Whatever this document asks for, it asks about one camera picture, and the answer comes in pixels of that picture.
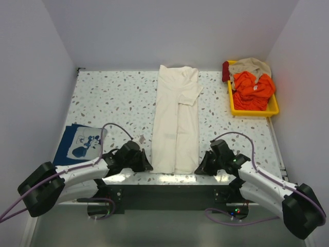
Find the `yellow plastic bin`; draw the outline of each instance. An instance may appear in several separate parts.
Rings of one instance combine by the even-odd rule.
[[[236,61],[228,61],[228,63],[231,65],[235,63]],[[231,81],[227,81],[228,84],[228,93],[230,95],[230,102],[231,102],[231,113],[233,116],[256,116],[256,117],[271,117],[273,115],[276,115],[279,113],[279,107],[276,100],[275,95],[273,94],[267,104],[266,111],[242,111],[242,110],[236,110],[234,108],[234,102],[233,102],[233,94],[232,94],[232,86]]]

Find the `white wall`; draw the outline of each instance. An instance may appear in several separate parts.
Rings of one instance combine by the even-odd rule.
[[[41,0],[1,1],[1,213],[27,175],[51,159],[74,84],[75,66]],[[27,216],[0,224],[0,246],[19,245]]]
[[[289,178],[310,185],[329,214],[329,2],[300,0],[267,62],[281,113],[273,118]],[[328,246],[329,224],[314,231]]]
[[[265,59],[298,0],[43,0],[71,58],[88,69],[218,70]]]

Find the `white garment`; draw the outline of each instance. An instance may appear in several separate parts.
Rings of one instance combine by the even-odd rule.
[[[197,98],[203,87],[197,80],[196,68],[160,66],[152,136],[153,173],[189,174],[198,167]]]

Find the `speckled table surface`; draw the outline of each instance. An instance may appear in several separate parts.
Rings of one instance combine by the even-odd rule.
[[[107,122],[117,123],[134,137],[144,135],[145,151],[151,157],[151,139],[155,114],[158,72],[150,71],[80,71],[72,97],[66,125],[78,123],[102,127]],[[255,144],[255,161],[272,174],[281,177],[280,165],[264,117],[234,117],[230,112],[227,85],[221,72],[199,73],[199,84],[204,89],[199,97],[200,162],[210,150],[210,140],[228,131],[250,136]],[[129,138],[116,127],[108,128],[104,152],[121,147]],[[235,152],[251,156],[251,145],[240,135],[223,139]],[[123,169],[120,174],[104,179],[107,184],[141,185],[227,185],[234,176],[224,171],[215,177],[204,175],[133,173]]]

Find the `shirt sleeve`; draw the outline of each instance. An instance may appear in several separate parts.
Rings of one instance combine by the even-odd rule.
[[[178,103],[190,106],[194,105],[202,89],[204,87],[196,83],[193,87],[183,90],[178,98]]]

